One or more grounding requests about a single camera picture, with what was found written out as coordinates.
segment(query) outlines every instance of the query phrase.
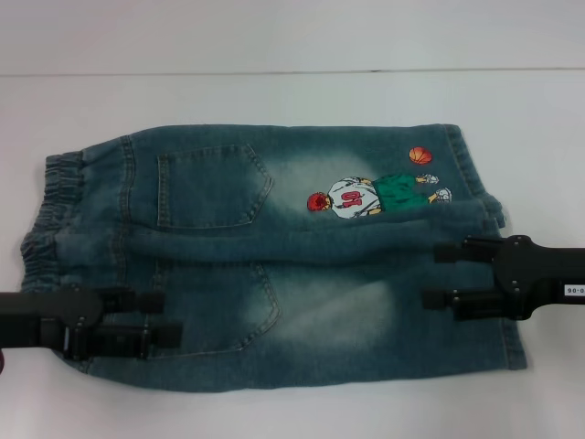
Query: jeans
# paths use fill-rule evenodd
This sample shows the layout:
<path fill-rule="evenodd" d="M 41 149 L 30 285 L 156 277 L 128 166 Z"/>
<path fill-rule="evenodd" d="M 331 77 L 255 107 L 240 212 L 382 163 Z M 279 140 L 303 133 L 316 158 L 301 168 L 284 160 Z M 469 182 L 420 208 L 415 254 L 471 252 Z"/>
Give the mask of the jeans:
<path fill-rule="evenodd" d="M 419 291 L 489 287 L 432 247 L 498 235 L 458 127 L 167 126 L 48 158 L 22 244 L 23 293 L 64 284 L 166 294 L 181 348 L 84 373 L 231 391 L 523 369 L 516 323 L 455 322 Z"/>

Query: red number 10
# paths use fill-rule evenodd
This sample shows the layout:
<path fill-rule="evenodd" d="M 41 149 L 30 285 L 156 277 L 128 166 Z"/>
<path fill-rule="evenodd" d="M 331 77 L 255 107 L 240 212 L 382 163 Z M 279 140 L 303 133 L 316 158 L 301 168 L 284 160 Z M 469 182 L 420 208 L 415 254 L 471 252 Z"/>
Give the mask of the red number 10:
<path fill-rule="evenodd" d="M 360 193 L 356 190 L 352 192 L 346 192 L 341 196 L 341 199 L 346 200 L 344 201 L 344 208 L 351 208 L 352 206 L 362 205 L 362 198 L 360 197 Z"/>

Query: embroidered patch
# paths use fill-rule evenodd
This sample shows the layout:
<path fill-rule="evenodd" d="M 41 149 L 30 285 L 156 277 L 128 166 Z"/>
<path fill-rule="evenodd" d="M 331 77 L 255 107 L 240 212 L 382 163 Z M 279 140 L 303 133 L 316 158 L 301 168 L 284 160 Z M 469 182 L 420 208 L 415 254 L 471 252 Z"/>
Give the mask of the embroidered patch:
<path fill-rule="evenodd" d="M 430 197 L 414 190 L 417 185 L 436 185 L 439 179 L 431 174 L 385 176 L 371 181 L 367 178 L 346 177 L 331 186 L 329 192 L 316 192 L 307 200 L 311 211 L 332 210 L 339 218 L 375 215 L 391 210 L 408 209 L 430 203 L 449 203 L 451 191 L 444 187 Z"/>
<path fill-rule="evenodd" d="M 426 165 L 432 160 L 431 151 L 429 151 L 427 148 L 423 148 L 422 146 L 412 148 L 410 150 L 409 156 L 410 160 L 412 160 L 417 165 Z"/>

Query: label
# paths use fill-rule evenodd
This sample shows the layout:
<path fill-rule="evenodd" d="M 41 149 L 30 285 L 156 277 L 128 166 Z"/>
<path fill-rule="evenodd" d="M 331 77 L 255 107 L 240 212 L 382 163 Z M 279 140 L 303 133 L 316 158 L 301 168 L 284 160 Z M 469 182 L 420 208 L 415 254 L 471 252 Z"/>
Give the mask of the label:
<path fill-rule="evenodd" d="M 585 297 L 585 285 L 565 285 L 565 295 Z"/>

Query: orange basketball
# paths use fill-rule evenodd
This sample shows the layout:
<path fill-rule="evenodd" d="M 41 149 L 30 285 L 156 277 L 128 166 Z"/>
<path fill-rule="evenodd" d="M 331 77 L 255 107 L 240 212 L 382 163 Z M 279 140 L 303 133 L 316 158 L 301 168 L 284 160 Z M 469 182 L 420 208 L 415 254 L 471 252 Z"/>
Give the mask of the orange basketball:
<path fill-rule="evenodd" d="M 410 150 L 410 160 L 417 165 L 426 165 L 432 160 L 431 151 L 422 146 L 417 146 Z"/>

